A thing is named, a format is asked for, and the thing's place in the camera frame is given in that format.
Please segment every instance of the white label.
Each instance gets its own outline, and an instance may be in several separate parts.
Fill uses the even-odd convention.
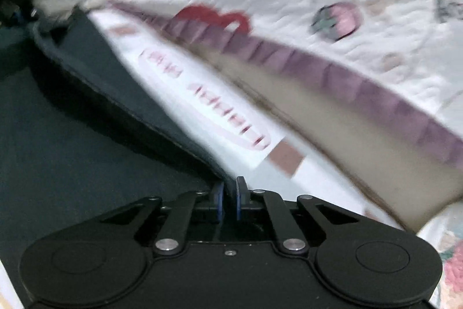
[[[142,21],[117,10],[94,11],[90,18],[121,63],[178,124],[200,127],[209,136],[199,142],[211,152],[226,148],[253,169],[283,139],[276,122]]]

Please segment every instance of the circular cap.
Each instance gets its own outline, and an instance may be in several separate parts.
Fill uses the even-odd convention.
[[[396,273],[410,262],[410,256],[403,247],[382,241],[362,245],[357,249],[356,256],[363,267],[383,274]]]
[[[283,242],[285,249],[298,251],[305,248],[306,243],[300,239],[287,239]]]
[[[439,255],[414,235],[388,236],[327,240],[317,251],[316,267],[335,290],[366,305],[405,306],[428,299],[442,272]]]
[[[136,283],[146,266],[134,240],[44,239],[23,254],[20,271],[27,290],[53,306],[98,306]]]
[[[86,274],[105,263],[106,250],[92,243],[74,243],[64,245],[52,256],[52,263],[62,273]]]
[[[179,243],[174,239],[161,239],[156,242],[159,250],[169,251],[178,248]]]

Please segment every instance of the bedding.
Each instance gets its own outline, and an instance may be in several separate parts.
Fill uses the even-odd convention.
[[[156,37],[152,27],[117,9],[93,11],[89,18],[137,83],[232,176],[244,175],[250,189],[276,191],[287,200],[303,193],[329,198],[397,226],[316,148],[187,51]]]
[[[463,305],[463,202],[446,207],[418,236],[439,252],[444,267],[431,303],[440,309],[460,308]]]
[[[257,93],[413,229],[463,194],[458,0],[111,1],[189,47],[200,45],[205,56],[220,54],[215,60],[225,68],[243,63],[225,75]],[[340,127],[355,128],[356,138]]]

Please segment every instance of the quilted fabric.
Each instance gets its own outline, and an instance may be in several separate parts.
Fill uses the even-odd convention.
[[[443,274],[431,303],[440,309],[463,306],[463,202],[453,203],[418,233],[439,252]]]
[[[445,23],[458,9],[444,0],[113,1],[174,17],[177,35],[187,33],[178,19],[220,27],[204,26],[195,42],[328,91],[463,166],[460,45]]]

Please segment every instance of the dark fabric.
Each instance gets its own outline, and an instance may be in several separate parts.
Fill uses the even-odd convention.
[[[234,180],[129,75],[84,12],[76,9],[66,28],[41,21],[30,31],[65,78],[135,138],[188,169],[212,170],[233,190]]]
[[[168,117],[159,122],[175,128]],[[214,181],[209,170],[173,164],[138,142],[23,31],[0,28],[0,259],[23,303],[18,264],[34,240],[144,196],[172,200]]]

